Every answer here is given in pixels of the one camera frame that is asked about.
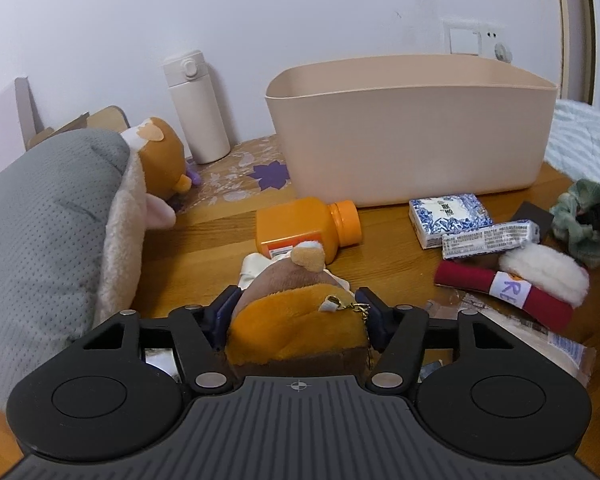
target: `plush pillow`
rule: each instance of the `plush pillow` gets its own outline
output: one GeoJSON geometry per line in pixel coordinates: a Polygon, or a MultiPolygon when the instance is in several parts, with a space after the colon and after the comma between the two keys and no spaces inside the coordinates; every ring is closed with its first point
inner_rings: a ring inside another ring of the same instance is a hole
{"type": "Polygon", "coordinates": [[[131,304],[144,174],[115,132],[59,134],[0,173],[0,409],[15,384],[131,304]]]}

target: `pink plush ear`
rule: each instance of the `pink plush ear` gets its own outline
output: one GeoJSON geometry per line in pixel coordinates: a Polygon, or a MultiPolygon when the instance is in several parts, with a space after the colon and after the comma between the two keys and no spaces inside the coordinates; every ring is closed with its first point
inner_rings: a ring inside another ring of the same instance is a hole
{"type": "Polygon", "coordinates": [[[146,219],[145,225],[148,230],[170,229],[176,223],[176,213],[161,198],[146,194],[146,219]]]}

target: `light switch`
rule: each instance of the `light switch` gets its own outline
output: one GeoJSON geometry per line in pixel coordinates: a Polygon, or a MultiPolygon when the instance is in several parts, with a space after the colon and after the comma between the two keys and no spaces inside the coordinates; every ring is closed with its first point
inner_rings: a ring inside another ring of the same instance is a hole
{"type": "Polygon", "coordinates": [[[467,28],[450,28],[449,40],[452,54],[480,56],[480,34],[467,28]]]}

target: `green scrunchie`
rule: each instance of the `green scrunchie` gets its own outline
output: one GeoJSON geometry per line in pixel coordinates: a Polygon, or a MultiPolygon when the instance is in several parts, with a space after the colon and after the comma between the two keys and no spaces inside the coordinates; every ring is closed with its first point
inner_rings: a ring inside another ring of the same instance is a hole
{"type": "Polygon", "coordinates": [[[566,241],[569,254],[590,269],[600,265],[600,232],[591,225],[579,224],[576,213],[588,211],[600,202],[600,184],[582,178],[558,197],[558,203],[549,212],[554,215],[554,235],[566,241]]]}

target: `orange plush head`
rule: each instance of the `orange plush head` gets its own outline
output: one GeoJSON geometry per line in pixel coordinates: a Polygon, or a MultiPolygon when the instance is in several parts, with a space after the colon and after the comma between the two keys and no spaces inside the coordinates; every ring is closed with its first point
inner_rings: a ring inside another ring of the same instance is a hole
{"type": "Polygon", "coordinates": [[[226,356],[239,376],[363,374],[368,339],[353,295],[324,272],[324,250],[296,246],[244,291],[226,356]]]}
{"type": "Polygon", "coordinates": [[[138,152],[147,193],[168,200],[176,193],[191,189],[184,147],[165,121],[150,117],[122,132],[122,136],[129,147],[138,152]]]}

